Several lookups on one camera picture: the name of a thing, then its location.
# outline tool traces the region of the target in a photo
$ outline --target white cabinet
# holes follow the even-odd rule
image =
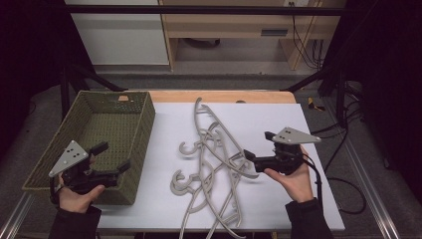
[[[157,5],[156,0],[66,0],[67,4]],[[168,65],[158,14],[72,14],[93,65]]]

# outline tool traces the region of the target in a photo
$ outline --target human hand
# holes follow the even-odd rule
[[[302,146],[301,149],[305,155],[308,155]],[[290,175],[282,175],[271,168],[266,168],[264,172],[274,180],[280,182],[289,196],[298,203],[314,199],[311,188],[310,170],[305,163]]]
[[[68,187],[59,191],[60,208],[69,212],[86,213],[92,201],[96,200],[105,190],[103,185],[98,185],[89,193],[80,195]]]

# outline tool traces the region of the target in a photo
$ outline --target black metal pole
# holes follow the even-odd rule
[[[336,74],[338,76],[337,79],[337,96],[336,96],[336,105],[335,105],[335,116],[338,120],[338,123],[341,127],[347,127],[347,118],[344,115],[344,96],[345,96],[345,88],[346,88],[346,81],[344,72],[340,70]]]
[[[113,84],[113,83],[109,82],[108,80],[98,76],[95,73],[88,71],[87,69],[82,68],[81,66],[71,65],[71,68],[73,70],[77,71],[78,73],[82,74],[84,77],[87,77],[87,78],[90,78],[90,79],[96,81],[97,83],[107,87],[108,89],[110,89],[113,92],[124,92],[124,91],[128,90],[126,88],[121,88],[121,87],[116,86],[115,84]]]
[[[215,14],[215,15],[295,15],[344,16],[362,13],[361,9],[317,7],[251,6],[159,6],[159,5],[47,5],[45,9],[66,13],[91,14]]]
[[[286,89],[283,89],[283,90],[280,90],[280,91],[281,92],[294,93],[294,92],[300,90],[301,88],[307,86],[308,84],[326,77],[327,75],[329,75],[332,72],[332,70],[333,70],[332,66],[323,67],[320,71],[306,77],[305,79],[303,79],[300,82],[290,86],[289,88],[286,88]]]
[[[63,71],[60,75],[60,96],[62,98],[62,120],[65,119],[66,114],[71,107],[70,97],[69,97],[69,81],[67,78],[68,69],[63,68]]]

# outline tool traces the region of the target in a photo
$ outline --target person's left hand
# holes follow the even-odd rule
[[[59,191],[60,208],[69,212],[86,213],[92,201],[96,200],[105,190],[103,185],[98,185],[89,193],[80,195],[68,187]]]

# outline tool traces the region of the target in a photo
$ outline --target tangled hangers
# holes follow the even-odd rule
[[[192,194],[191,201],[186,209],[180,236],[179,238],[183,238],[183,233],[187,224],[187,220],[189,214],[195,213],[200,211],[205,206],[209,206],[212,210],[216,220],[212,225],[207,238],[211,238],[212,234],[214,233],[215,229],[217,228],[218,224],[221,224],[223,228],[227,230],[227,232],[232,235],[234,238],[244,238],[237,235],[233,232],[230,227],[228,226],[229,223],[233,222],[233,220],[237,219],[237,226],[239,226],[242,222],[242,213],[240,210],[240,203],[239,198],[236,192],[236,187],[241,179],[241,176],[246,176],[248,178],[257,178],[258,174],[256,173],[248,173],[245,171],[246,168],[249,168],[251,165],[249,161],[245,158],[243,149],[234,139],[233,135],[224,127],[221,121],[217,118],[217,116],[212,112],[212,110],[208,106],[202,105],[199,108],[199,103],[201,99],[199,98],[195,103],[194,108],[194,122],[197,133],[200,139],[193,143],[193,147],[189,150],[185,147],[185,142],[180,143],[179,151],[185,155],[192,155],[196,153],[198,150],[199,152],[199,172],[189,175],[188,179],[185,182],[182,180],[185,179],[185,176],[181,173],[181,170],[177,170],[172,177],[170,188],[171,191],[176,195],[184,195],[186,193]],[[199,125],[199,115],[200,114],[208,114],[210,115],[215,121],[213,121],[207,129],[200,127]],[[226,146],[225,135],[227,135],[231,142],[236,146],[237,152],[234,155],[229,156],[229,152]],[[213,167],[212,164],[205,158],[204,154],[205,151],[208,150],[211,154],[217,158],[220,162],[218,166]],[[211,192],[213,188],[213,183],[215,180],[216,172],[225,168],[228,171],[229,176],[229,185],[231,187],[230,192],[226,196],[223,206],[218,211],[214,203],[211,200]],[[200,186],[196,189],[192,187],[192,183],[194,181],[200,181]],[[194,202],[196,201],[200,192],[203,192],[205,197],[204,201],[201,202],[196,207],[193,207]],[[232,206],[234,208],[234,213],[226,216],[223,218],[223,215],[230,204],[230,201],[234,200]]]

